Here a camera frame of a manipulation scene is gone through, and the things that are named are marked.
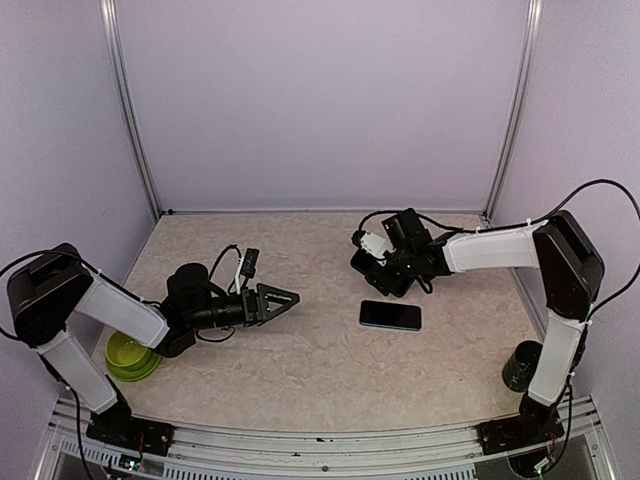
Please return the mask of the black phone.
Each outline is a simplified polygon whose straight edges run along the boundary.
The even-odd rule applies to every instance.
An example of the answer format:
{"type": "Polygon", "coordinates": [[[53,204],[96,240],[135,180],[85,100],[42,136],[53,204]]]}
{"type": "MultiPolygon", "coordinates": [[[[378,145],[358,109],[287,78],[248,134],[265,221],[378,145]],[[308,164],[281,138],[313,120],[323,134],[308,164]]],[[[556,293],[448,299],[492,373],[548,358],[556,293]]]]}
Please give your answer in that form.
{"type": "Polygon", "coordinates": [[[363,300],[359,323],[364,326],[406,331],[420,331],[422,314],[419,306],[363,300]]]}

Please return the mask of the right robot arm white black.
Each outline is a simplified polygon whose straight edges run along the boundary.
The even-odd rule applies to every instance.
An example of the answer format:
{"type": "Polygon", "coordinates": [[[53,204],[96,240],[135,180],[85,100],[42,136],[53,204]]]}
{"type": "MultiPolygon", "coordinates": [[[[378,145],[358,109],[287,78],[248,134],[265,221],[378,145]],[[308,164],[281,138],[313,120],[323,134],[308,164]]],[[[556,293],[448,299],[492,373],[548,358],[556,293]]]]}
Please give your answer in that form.
{"type": "Polygon", "coordinates": [[[367,281],[385,295],[401,296],[405,283],[506,270],[536,316],[542,349],[511,433],[535,442],[551,424],[543,407],[556,404],[581,361],[590,318],[605,274],[604,261],[576,218],[566,210],[503,227],[444,225],[412,208],[383,212],[381,233],[359,224],[352,242],[369,261],[367,281]]]}

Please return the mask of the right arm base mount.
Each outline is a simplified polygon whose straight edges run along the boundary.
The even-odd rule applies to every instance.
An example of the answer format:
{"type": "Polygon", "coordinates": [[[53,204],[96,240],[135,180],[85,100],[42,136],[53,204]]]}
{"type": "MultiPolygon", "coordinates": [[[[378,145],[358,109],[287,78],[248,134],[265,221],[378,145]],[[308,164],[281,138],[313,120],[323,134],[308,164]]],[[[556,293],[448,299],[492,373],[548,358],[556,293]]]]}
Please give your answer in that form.
{"type": "Polygon", "coordinates": [[[484,455],[516,450],[550,441],[565,434],[556,401],[543,405],[525,394],[514,416],[489,420],[476,426],[484,455]]]}

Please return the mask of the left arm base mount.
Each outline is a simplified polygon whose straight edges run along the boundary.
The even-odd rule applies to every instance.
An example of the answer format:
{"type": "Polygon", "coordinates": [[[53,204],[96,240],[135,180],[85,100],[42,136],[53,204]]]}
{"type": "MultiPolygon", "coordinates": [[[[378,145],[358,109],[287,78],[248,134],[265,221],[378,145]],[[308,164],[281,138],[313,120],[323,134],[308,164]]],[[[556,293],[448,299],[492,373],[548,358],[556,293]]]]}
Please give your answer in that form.
{"type": "Polygon", "coordinates": [[[169,423],[133,416],[126,400],[118,396],[104,412],[91,413],[86,435],[112,446],[166,457],[174,431],[169,423]]]}

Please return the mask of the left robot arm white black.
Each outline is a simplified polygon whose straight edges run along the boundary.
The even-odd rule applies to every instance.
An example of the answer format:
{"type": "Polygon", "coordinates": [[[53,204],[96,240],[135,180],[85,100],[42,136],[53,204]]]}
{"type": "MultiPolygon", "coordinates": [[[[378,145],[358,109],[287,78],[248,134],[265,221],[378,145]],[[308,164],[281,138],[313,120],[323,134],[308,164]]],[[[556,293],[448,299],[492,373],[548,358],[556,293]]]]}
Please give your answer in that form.
{"type": "Polygon", "coordinates": [[[30,252],[1,270],[13,322],[13,330],[3,335],[35,350],[92,413],[101,415],[102,430],[127,445],[139,436],[139,421],[69,332],[69,317],[90,317],[174,358],[203,330],[261,326],[299,303],[291,291],[262,283],[248,287],[258,254],[250,249],[241,257],[231,293],[213,283],[205,265],[187,263],[168,278],[167,295],[157,303],[117,284],[69,243],[30,252]]]}

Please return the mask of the black phone case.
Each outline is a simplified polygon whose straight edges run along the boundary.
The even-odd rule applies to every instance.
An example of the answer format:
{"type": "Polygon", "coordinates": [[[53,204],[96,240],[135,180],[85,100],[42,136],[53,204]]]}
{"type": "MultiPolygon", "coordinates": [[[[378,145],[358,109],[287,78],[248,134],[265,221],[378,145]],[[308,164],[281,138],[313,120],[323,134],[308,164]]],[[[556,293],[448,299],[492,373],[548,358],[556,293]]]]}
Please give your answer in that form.
{"type": "Polygon", "coordinates": [[[364,276],[385,271],[385,267],[373,255],[361,249],[357,249],[351,257],[350,266],[364,276]]]}

